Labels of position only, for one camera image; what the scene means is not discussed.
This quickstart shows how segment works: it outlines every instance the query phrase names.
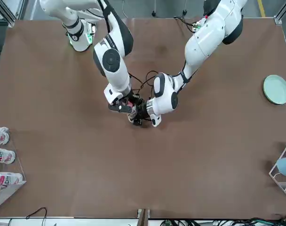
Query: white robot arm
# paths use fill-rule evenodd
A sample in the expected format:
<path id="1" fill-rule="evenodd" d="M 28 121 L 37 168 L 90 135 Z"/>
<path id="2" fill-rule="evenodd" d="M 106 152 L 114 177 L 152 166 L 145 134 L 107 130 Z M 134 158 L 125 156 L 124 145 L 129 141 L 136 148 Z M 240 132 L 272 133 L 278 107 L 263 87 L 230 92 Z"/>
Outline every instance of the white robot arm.
<path id="1" fill-rule="evenodd" d="M 190 81 L 203 62 L 218 45 L 232 43 L 242 32 L 242 8 L 247 0 L 205 0 L 201 27 L 185 46 L 185 65 L 177 76 L 159 73 L 154 80 L 155 97 L 147 101 L 147 113 L 154 127 L 161 115 L 173 111 L 178 104 L 177 94 Z"/>
<path id="2" fill-rule="evenodd" d="M 131 92 L 129 75 L 123 61 L 123 57 L 132 51 L 134 40 L 108 0 L 40 0 L 40 5 L 46 14 L 62 20 L 70 43 L 79 52 L 92 44 L 90 23 L 80 19 L 79 14 L 85 16 L 88 8 L 100 10 L 102 16 L 95 18 L 106 20 L 108 34 L 94 46 L 93 59 L 101 74 L 108 79 L 104 94 L 110 109 L 130 113 L 130 106 L 116 103 L 126 96 L 133 103 L 138 101 Z"/>
<path id="3" fill-rule="evenodd" d="M 67 29 L 68 37 L 73 48 L 78 52 L 85 51 L 92 43 L 92 24 L 79 18 L 78 10 L 94 8 L 100 10 L 97 0 L 40 0 L 43 11 L 52 17 L 59 18 Z M 101 17 L 92 16 L 91 22 Z"/>

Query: table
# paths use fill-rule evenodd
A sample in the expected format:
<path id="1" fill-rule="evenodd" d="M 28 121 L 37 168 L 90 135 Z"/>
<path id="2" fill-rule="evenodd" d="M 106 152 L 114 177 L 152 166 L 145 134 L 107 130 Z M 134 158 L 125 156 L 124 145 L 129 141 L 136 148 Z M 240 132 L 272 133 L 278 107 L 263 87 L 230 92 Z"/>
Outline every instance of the table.
<path id="1" fill-rule="evenodd" d="M 190 33 L 173 19 L 129 19 L 129 72 L 177 74 Z M 97 26 L 96 41 L 106 34 Z M 12 129 L 27 183 L 0 216 L 278 218 L 286 196 L 268 172 L 286 143 L 286 105 L 262 91 L 286 80 L 286 43 L 272 18 L 245 19 L 153 128 L 110 112 L 92 50 L 78 53 L 58 21 L 17 21 L 0 56 L 0 126 Z M 134 80 L 133 86 L 139 84 Z M 146 97 L 150 92 L 145 87 Z"/>

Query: bottle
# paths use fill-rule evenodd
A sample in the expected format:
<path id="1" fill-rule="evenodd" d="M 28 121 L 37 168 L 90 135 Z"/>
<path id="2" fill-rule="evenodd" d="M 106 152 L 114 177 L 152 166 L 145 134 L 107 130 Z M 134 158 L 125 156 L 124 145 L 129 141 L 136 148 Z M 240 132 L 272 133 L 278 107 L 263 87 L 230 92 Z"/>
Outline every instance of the bottle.
<path id="1" fill-rule="evenodd" d="M 15 159 L 15 152 L 0 148 L 0 163 L 11 164 Z"/>
<path id="2" fill-rule="evenodd" d="M 9 141 L 9 129 L 0 127 L 0 145 L 5 145 Z"/>
<path id="3" fill-rule="evenodd" d="M 17 185 L 23 180 L 20 173 L 0 173 L 0 186 Z"/>

